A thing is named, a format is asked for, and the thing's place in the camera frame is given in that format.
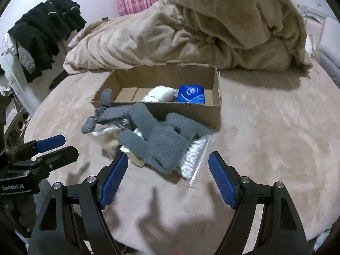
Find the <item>grey pillow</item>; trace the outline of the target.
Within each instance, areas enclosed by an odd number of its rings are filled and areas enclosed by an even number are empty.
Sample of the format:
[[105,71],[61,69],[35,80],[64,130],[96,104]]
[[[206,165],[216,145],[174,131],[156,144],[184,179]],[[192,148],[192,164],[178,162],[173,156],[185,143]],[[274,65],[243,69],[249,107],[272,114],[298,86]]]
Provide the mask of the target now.
[[340,70],[339,68],[323,53],[318,52],[320,65],[325,69],[332,81],[340,88]]

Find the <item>white rolled cloth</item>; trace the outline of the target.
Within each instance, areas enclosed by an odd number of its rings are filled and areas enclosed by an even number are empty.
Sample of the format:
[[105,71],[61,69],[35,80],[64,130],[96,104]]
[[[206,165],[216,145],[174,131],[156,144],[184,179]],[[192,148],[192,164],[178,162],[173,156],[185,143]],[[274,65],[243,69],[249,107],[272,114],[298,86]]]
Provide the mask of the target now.
[[171,102],[176,94],[174,88],[167,86],[156,86],[142,99],[142,102]]

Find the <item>black suitcase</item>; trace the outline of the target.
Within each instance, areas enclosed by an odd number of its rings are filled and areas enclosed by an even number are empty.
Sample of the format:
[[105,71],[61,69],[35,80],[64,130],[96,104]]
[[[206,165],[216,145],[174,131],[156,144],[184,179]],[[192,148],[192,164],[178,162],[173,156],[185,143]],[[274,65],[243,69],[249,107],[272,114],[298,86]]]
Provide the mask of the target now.
[[63,70],[50,84],[49,89],[55,89],[69,74]]

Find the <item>white floral pillow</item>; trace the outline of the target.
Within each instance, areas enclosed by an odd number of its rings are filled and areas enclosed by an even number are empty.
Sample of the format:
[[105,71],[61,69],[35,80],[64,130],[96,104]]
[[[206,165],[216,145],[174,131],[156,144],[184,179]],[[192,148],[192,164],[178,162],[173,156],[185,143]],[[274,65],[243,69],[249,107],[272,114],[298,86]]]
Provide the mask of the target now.
[[317,50],[328,57],[337,67],[340,65],[340,25],[327,17],[322,25],[322,34]]

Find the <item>beige bed sheet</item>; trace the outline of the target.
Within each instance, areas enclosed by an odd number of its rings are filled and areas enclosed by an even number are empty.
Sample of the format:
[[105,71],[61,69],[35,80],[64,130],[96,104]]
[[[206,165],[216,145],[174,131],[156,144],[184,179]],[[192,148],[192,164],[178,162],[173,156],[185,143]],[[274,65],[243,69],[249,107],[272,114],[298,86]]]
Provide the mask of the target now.
[[[91,99],[107,76],[106,71],[68,76],[31,118],[25,141],[62,134],[79,152],[77,162],[50,174],[50,183],[80,183],[110,163],[101,147],[81,133],[95,110]],[[214,149],[256,183],[283,182],[307,239],[315,238],[339,217],[338,87],[317,62],[308,74],[290,68],[228,70],[220,76]],[[213,254],[233,213],[208,169],[190,188],[177,173],[163,175],[132,164],[104,210],[113,237],[147,254]]]

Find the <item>beige rumpled duvet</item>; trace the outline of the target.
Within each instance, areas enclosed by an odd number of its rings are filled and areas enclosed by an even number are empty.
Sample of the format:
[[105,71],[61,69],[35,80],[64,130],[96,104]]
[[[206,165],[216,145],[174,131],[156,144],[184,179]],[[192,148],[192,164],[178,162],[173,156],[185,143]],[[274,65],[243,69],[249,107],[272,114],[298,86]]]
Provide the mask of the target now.
[[69,74],[167,62],[220,70],[308,71],[307,32],[292,0],[158,0],[86,26],[69,43]]

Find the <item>silver foil snack bag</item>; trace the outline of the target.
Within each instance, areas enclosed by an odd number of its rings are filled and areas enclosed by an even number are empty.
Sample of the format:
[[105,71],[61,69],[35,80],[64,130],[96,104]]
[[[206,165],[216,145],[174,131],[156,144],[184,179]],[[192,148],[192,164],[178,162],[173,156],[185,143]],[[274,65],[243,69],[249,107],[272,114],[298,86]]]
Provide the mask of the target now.
[[91,128],[83,129],[83,132],[97,143],[109,158],[114,158],[120,146],[121,133],[131,128],[133,124],[128,118],[119,118],[106,124],[94,124]]

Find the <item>black clothes on rack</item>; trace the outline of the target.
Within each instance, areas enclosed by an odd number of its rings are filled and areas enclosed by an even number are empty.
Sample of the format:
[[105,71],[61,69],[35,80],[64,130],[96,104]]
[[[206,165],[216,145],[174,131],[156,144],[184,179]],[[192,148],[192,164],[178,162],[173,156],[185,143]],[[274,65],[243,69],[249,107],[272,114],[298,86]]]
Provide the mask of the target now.
[[59,54],[58,43],[84,29],[80,5],[72,0],[47,0],[25,13],[8,34],[17,47],[17,58],[28,83],[51,69]]

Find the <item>brown cardboard box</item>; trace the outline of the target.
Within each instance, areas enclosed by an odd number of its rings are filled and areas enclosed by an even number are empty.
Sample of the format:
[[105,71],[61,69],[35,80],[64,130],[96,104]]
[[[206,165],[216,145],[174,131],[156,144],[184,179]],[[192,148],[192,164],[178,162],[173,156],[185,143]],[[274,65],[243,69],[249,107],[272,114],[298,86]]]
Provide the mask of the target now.
[[220,75],[211,65],[167,63],[116,69],[92,98],[94,107],[100,106],[104,90],[108,90],[108,105],[143,102],[158,120],[175,112],[210,128],[219,122]]

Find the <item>cotton swab zip bag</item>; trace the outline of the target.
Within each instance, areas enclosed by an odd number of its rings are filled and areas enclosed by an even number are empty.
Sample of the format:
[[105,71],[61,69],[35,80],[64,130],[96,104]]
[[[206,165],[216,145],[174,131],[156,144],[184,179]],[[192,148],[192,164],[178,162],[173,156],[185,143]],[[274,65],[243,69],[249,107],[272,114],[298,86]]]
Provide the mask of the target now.
[[[200,138],[194,138],[189,147],[186,149],[182,158],[178,162],[175,169],[172,171],[177,172],[180,176],[182,176],[187,182],[189,187],[194,186],[193,180],[198,178],[198,171],[200,167],[203,167],[203,159],[205,157],[205,153],[208,152],[210,145],[213,143],[211,134],[207,134]],[[156,171],[159,169],[147,163],[145,160],[137,157],[132,153],[132,151],[127,151],[129,162],[139,166],[150,166]]]

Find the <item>grey patterned sock pair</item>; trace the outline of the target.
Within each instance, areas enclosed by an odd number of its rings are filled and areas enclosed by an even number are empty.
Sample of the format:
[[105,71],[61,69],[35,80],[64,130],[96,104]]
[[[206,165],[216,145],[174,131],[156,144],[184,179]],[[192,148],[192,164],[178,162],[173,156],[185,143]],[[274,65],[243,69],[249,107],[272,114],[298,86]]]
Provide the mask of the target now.
[[100,96],[100,106],[95,109],[95,114],[87,118],[81,128],[83,134],[93,132],[97,124],[105,125],[115,123],[119,128],[129,128],[134,130],[136,125],[133,123],[129,113],[132,105],[111,105],[112,90],[106,88]]

